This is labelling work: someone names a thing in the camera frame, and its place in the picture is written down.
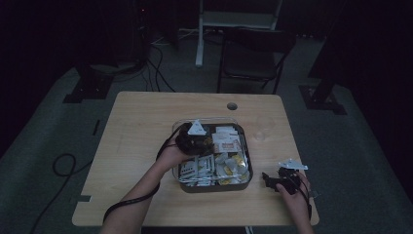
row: metal stand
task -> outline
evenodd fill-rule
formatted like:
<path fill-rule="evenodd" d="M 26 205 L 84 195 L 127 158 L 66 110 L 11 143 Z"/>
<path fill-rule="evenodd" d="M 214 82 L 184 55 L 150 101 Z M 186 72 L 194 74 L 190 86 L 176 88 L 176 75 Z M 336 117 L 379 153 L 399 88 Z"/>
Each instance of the metal stand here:
<path fill-rule="evenodd" d="M 279 0 L 273 14 L 250 14 L 235 12 L 204 11 L 204 0 L 200 0 L 198 48 L 195 65 L 203 66 L 204 26 L 233 27 L 247 26 L 275 30 L 280 15 L 282 0 Z"/>
<path fill-rule="evenodd" d="M 343 105 L 337 103 L 331 93 L 333 86 L 333 82 L 322 79 L 317 87 L 299 86 L 299 89 L 308 109 L 332 110 L 336 115 L 347 115 Z"/>
<path fill-rule="evenodd" d="M 76 70 L 80 79 L 72 94 L 64 98 L 63 103 L 81 103 L 83 99 L 106 99 L 113 77 L 100 74 L 89 65 L 78 64 Z"/>

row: wrist strap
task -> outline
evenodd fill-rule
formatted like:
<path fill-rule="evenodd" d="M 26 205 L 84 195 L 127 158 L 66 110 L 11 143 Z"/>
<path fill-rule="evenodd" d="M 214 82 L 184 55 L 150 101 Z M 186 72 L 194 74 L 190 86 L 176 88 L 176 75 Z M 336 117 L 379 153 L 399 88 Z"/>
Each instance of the wrist strap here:
<path fill-rule="evenodd" d="M 167 140 L 165 140 L 164 144 L 161 146 L 161 148 L 158 151 L 158 154 L 156 156 L 156 160 L 158 160 L 158 158 L 161 156 L 162 152 L 164 152 L 165 148 L 168 147 L 168 143 L 173 138 L 173 136 L 175 136 L 175 134 L 179 131 L 181 126 L 179 126 L 175 131 L 173 131 L 172 135 L 170 135 L 170 137 Z M 152 197 L 153 195 L 155 195 L 155 193 L 158 192 L 160 186 L 161 186 L 161 183 L 159 182 L 158 185 L 156 185 L 156 187 L 149 194 L 147 194 L 145 196 L 130 199 L 130 200 L 119 202 L 115 205 L 112 205 L 109 209 L 106 210 L 106 213 L 104 214 L 104 217 L 103 217 L 103 222 L 104 222 L 104 220 L 107 219 L 109 214 L 112 213 L 113 211 L 115 211 L 116 209 L 118 209 L 120 207 L 123 207 L 123 206 L 139 203 L 139 202 L 145 201 L 148 198 Z"/>

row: dark wall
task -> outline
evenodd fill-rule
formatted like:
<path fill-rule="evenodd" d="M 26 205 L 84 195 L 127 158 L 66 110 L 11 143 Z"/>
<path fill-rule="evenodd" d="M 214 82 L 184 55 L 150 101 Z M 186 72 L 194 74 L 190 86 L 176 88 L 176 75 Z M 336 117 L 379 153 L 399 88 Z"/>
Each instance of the dark wall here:
<path fill-rule="evenodd" d="M 143 59 L 133 7 L 130 0 L 0 2 L 0 157 L 75 63 Z"/>
<path fill-rule="evenodd" d="M 413 8 L 347 1 L 310 76 L 349 88 L 413 201 Z"/>

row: gray carpet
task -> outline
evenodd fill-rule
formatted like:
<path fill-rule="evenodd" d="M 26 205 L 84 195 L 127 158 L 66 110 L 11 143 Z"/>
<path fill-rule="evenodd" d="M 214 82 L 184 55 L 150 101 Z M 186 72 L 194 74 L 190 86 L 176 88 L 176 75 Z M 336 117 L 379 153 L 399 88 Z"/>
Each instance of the gray carpet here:
<path fill-rule="evenodd" d="M 180 41 L 179 50 L 159 45 L 163 51 L 162 74 L 177 92 L 215 93 L 220 47 L 206 43 L 204 66 L 195 67 L 197 41 Z M 413 233 L 413 206 L 396 180 L 380 145 L 369 129 L 351 93 L 342 87 L 334 95 L 348 115 L 326 110 L 308 110 L 298 86 L 315 86 L 319 80 L 308 73 L 322 43 L 298 39 L 285 62 L 278 95 L 282 97 L 291 129 L 316 199 L 320 222 L 317 233 Z M 157 64 L 160 54 L 151 51 Z M 109 67 L 97 66 L 107 71 Z M 62 103 L 79 79 L 74 69 L 56 81 L 14 144 L 0 161 L 0 233 L 29 233 L 36 218 L 59 191 L 65 177 L 52 170 L 62 153 L 76 156 L 76 169 L 94 158 L 116 95 L 121 91 L 156 90 L 154 69 L 142 74 L 115 78 L 107 99 L 85 99 L 82 103 Z M 170 92 L 158 78 L 162 92 Z M 259 86 L 225 82 L 223 93 L 271 92 L 271 85 Z M 71 162 L 56 165 L 62 173 Z M 98 227 L 76 227 L 71 217 L 73 201 L 82 191 L 88 169 L 74 175 L 38 222 L 35 233 L 96 233 Z M 255 234 L 296 233 L 293 226 L 253 227 Z M 165 230 L 186 233 L 180 229 Z"/>

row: hand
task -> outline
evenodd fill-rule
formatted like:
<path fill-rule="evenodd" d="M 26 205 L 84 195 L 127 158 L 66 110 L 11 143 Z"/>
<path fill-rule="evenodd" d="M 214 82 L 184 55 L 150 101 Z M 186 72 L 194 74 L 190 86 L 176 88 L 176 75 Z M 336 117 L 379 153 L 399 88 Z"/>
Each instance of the hand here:
<path fill-rule="evenodd" d="M 156 164 L 159 165 L 164 172 L 169 171 L 171 168 L 177 166 L 182 161 L 188 158 L 188 155 L 184 154 L 176 145 L 175 139 L 171 139 L 169 144 L 170 146 L 166 147 L 161 153 L 161 156 L 156 161 Z"/>
<path fill-rule="evenodd" d="M 307 189 L 310 191 L 310 182 L 301 173 L 296 173 L 300 179 L 300 189 L 307 194 Z M 303 197 L 300 192 L 290 195 L 281 184 L 277 184 L 277 188 L 284 199 L 294 223 L 297 225 L 300 233 L 313 233 L 313 228 L 310 224 L 309 211 L 307 206 L 307 198 Z"/>

